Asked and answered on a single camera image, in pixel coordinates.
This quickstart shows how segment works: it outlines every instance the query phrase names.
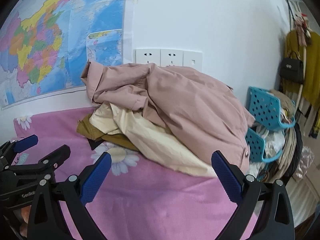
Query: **white flower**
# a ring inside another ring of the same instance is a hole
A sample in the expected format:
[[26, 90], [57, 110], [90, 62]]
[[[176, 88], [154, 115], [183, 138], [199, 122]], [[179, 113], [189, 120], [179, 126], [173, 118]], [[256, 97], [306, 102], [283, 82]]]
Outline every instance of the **white flower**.
[[135, 155], [137, 152], [115, 146], [110, 142], [103, 142], [95, 148], [94, 151], [96, 153], [91, 155], [93, 163], [95, 163], [104, 152], [108, 152], [111, 155], [111, 171], [115, 176], [119, 176], [121, 173], [127, 173], [128, 166], [135, 167], [137, 166], [137, 161], [139, 161], [139, 157]]
[[17, 122], [24, 130], [30, 129], [30, 123], [32, 123], [31, 117], [32, 115], [17, 118]]

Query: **turquoise storage basket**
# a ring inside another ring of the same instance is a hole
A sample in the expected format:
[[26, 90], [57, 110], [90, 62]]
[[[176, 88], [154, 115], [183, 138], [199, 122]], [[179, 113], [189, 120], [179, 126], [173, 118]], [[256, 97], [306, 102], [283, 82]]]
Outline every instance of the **turquoise storage basket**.
[[292, 123], [282, 123], [280, 120], [280, 100], [279, 98], [270, 95], [268, 90], [250, 87], [250, 107], [249, 112], [252, 114], [256, 121], [265, 126], [268, 130], [281, 130], [293, 127], [296, 123], [292, 117]]
[[253, 163], [256, 162], [264, 162], [264, 163], [271, 163], [277, 159], [282, 154], [282, 149], [276, 154], [276, 156], [272, 158], [265, 158], [264, 155], [264, 148], [266, 142], [264, 139], [261, 138], [254, 130], [251, 128], [248, 129], [248, 132], [245, 136], [245, 140], [250, 148], [250, 158], [249, 160]]

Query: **pink tablecloth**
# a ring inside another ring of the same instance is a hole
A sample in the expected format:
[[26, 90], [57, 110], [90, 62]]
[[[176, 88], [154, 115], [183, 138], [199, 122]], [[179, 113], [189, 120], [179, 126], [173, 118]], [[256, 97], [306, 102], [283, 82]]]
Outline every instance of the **pink tablecloth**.
[[[32, 134], [39, 138], [38, 145], [26, 151], [29, 155], [25, 164], [37, 163], [66, 144], [71, 156], [56, 170], [56, 179], [63, 181], [69, 175], [78, 175], [104, 150], [114, 147], [106, 143], [92, 151], [87, 139], [76, 133], [78, 120], [92, 112], [93, 108], [81, 108], [15, 119], [18, 138]], [[114, 172], [110, 170], [93, 202], [86, 205], [108, 240], [213, 240], [217, 237], [236, 208], [218, 179], [171, 171], [136, 152], [127, 151], [127, 156], [127, 173], [123, 167], [118, 167], [118, 171], [115, 167]], [[72, 236], [81, 239], [65, 203], [61, 206]], [[242, 239], [250, 236], [256, 220], [253, 215]]]

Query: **silver screw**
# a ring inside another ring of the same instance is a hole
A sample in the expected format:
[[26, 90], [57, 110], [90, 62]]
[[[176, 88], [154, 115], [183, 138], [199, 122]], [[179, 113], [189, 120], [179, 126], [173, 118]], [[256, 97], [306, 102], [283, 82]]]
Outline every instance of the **silver screw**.
[[40, 186], [44, 186], [47, 183], [47, 181], [45, 179], [41, 179], [40, 181]]
[[71, 175], [68, 180], [71, 181], [71, 182], [73, 182], [73, 181], [76, 181], [77, 178], [78, 178], [78, 177], [77, 177], [76, 175]]
[[44, 178], [47, 179], [47, 180], [49, 180], [49, 179], [51, 179], [51, 175], [50, 175], [50, 174], [47, 174], [47, 175], [44, 176]]
[[252, 176], [252, 175], [247, 175], [247, 176], [245, 176], [245, 179], [246, 179], [247, 181], [249, 181], [249, 182], [254, 182], [254, 176]]
[[280, 180], [280, 179], [277, 179], [277, 180], [276, 180], [276, 183], [277, 183], [279, 186], [282, 186], [282, 185], [283, 185], [283, 181]]

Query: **wall switch plate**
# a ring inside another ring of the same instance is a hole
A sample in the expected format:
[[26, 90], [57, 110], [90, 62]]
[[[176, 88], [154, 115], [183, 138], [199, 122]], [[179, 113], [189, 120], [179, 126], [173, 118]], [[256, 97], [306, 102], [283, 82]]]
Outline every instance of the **wall switch plate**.
[[175, 49], [161, 49], [160, 63], [161, 67], [182, 66], [183, 51]]
[[160, 66], [160, 49], [136, 49], [135, 62], [139, 64], [155, 63]]
[[202, 72], [202, 52], [183, 51], [183, 66]]

